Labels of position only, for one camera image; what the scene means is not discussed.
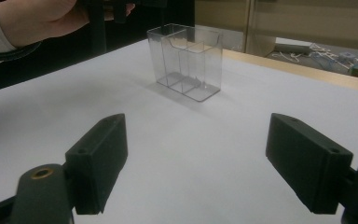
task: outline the white tabletop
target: white tabletop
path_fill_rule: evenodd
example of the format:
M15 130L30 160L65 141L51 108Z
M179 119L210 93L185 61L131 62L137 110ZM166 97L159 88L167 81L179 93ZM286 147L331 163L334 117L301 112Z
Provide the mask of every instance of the white tabletop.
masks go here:
M76 223L339 223L310 213L265 157L271 113L354 153L358 91L229 58L203 103L156 83L147 41L0 90L0 201L98 120L125 113L129 157L99 216Z

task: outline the hand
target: hand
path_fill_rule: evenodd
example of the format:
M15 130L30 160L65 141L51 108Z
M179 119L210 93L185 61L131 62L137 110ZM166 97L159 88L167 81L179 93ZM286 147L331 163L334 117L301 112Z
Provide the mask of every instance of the hand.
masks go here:
M135 8L127 4L127 15ZM112 20L112 10L105 11ZM16 48L72 33L89 22L87 10L76 0L6 0L0 2L0 25Z

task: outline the clear plastic box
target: clear plastic box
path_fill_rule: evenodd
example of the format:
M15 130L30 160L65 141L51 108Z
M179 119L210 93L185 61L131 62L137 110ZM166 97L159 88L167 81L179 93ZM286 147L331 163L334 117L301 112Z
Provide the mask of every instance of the clear plastic box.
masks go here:
M168 24L147 31L147 37L158 83L196 101L220 91L221 33Z

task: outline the screw hole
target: screw hole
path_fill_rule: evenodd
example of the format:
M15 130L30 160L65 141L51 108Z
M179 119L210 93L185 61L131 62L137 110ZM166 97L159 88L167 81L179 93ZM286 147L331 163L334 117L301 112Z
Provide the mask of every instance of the screw hole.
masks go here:
M42 168L31 176L32 179L42 179L45 178L53 173L53 170L50 168Z
M336 149L336 148L330 148L330 151L333 152L333 153L339 153L339 150Z

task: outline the black mount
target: black mount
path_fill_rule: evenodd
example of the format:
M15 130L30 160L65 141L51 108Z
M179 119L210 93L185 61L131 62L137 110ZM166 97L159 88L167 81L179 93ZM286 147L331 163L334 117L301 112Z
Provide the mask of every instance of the black mount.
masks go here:
M104 25L104 7L112 7L114 21L125 23L127 18L127 4L133 3L145 7L167 7L167 0L83 0L89 13L91 48L95 56L106 53L106 31Z
M335 214L341 203L341 223L358 224L358 170L350 151L299 119L272 114L266 155L312 213Z
M103 212L128 156L124 114L100 120L66 153L66 163L21 176L16 196L0 202L0 223L68 224Z

